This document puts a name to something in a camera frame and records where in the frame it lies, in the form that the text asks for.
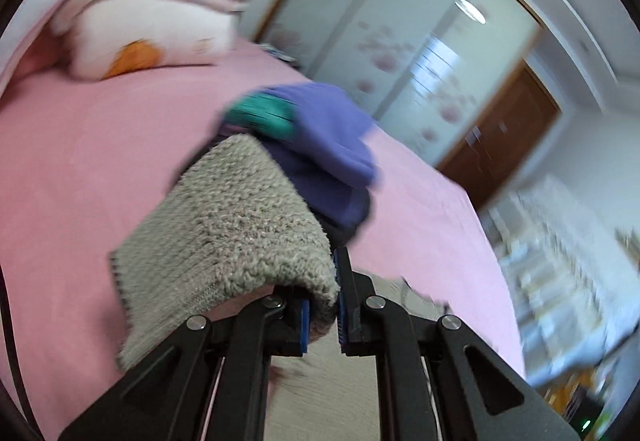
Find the cartoon print pillow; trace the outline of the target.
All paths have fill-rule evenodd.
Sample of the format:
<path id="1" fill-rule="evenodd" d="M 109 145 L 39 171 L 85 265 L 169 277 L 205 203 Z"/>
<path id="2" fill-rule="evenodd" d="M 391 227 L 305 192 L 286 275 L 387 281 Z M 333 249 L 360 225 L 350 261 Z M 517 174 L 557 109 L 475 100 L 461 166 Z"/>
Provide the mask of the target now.
<path id="1" fill-rule="evenodd" d="M 105 0 L 80 13 L 66 34 L 67 70 L 82 81 L 130 72 L 213 65 L 232 49 L 232 14 L 174 1 Z"/>

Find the floral sliding wardrobe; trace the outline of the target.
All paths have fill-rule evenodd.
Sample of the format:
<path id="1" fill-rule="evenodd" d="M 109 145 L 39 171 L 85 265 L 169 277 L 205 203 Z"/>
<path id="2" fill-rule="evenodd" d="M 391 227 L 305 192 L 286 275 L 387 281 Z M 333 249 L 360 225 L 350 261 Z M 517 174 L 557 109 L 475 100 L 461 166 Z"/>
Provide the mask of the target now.
<path id="1" fill-rule="evenodd" d="M 260 40 L 438 164 L 539 29 L 518 0 L 280 0 Z"/>

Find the lace covered furniture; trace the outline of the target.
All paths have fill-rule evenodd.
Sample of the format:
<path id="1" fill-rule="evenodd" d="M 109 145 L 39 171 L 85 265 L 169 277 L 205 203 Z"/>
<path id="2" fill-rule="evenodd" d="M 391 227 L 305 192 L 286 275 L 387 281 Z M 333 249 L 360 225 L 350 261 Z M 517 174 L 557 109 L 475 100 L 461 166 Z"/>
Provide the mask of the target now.
<path id="1" fill-rule="evenodd" d="M 480 223 L 508 285 L 527 381 L 597 364 L 639 324 L 639 270 L 558 179 L 496 199 Z"/>

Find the black folded garment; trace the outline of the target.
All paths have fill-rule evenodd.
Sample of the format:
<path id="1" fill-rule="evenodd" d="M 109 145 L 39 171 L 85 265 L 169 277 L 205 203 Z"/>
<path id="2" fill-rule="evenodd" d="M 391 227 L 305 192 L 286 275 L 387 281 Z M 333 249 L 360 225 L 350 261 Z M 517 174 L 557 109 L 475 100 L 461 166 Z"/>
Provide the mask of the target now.
<path id="1" fill-rule="evenodd" d="M 259 144 L 277 161 L 334 247 L 346 245 L 357 235 L 371 210 L 367 187 L 353 188 L 338 181 L 310 157 L 294 153 L 278 142 L 267 140 Z"/>

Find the pink bed sheet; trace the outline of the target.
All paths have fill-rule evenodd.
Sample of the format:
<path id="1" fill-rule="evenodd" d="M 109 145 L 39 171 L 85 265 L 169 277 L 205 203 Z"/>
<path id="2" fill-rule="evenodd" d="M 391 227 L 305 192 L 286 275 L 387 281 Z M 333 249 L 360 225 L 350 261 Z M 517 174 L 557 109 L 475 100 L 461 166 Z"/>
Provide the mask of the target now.
<path id="1" fill-rule="evenodd" d="M 124 310 L 110 252 L 160 202 L 235 97 L 299 83 L 246 40 L 214 66 L 100 82 L 58 69 L 1 100 L 1 265 L 28 397 L 47 439 L 117 380 Z M 378 128 L 373 212 L 352 265 L 407 279 L 449 303 L 514 371 L 524 369 L 513 305 L 468 195 Z"/>

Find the purple folded garment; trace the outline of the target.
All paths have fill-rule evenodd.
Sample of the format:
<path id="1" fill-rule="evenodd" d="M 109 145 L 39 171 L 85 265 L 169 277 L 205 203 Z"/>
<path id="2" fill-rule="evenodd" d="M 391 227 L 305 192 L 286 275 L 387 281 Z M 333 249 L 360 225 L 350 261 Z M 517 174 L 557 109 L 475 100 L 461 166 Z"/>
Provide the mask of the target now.
<path id="1" fill-rule="evenodd" d="M 364 137 L 372 118 L 332 84 L 304 82 L 265 86 L 239 98 L 224 110 L 215 141 L 246 133 L 278 142 L 308 156 L 338 181 L 370 187 L 378 176 Z"/>

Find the brown wooden door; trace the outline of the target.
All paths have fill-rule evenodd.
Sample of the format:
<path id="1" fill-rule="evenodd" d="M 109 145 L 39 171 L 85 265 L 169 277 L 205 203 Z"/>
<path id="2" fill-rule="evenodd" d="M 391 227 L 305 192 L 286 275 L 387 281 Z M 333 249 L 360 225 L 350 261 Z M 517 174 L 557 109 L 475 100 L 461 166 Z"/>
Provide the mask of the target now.
<path id="1" fill-rule="evenodd" d="M 480 209 L 512 178 L 560 114 L 532 68 L 521 63 L 437 170 Z"/>

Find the grey knit cardigan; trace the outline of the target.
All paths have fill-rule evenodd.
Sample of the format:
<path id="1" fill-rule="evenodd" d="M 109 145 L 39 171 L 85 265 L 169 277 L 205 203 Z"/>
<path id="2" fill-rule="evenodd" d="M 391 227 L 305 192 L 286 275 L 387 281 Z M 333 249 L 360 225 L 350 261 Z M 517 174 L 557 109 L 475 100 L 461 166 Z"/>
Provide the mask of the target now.
<path id="1" fill-rule="evenodd" d="M 270 286 L 311 294 L 310 351 L 270 369 L 270 440 L 375 440 L 374 363 L 337 344 L 338 286 L 320 223 L 254 138 L 205 154 L 113 251 L 126 311 L 120 349 L 131 369 L 194 314 L 238 313 Z"/>

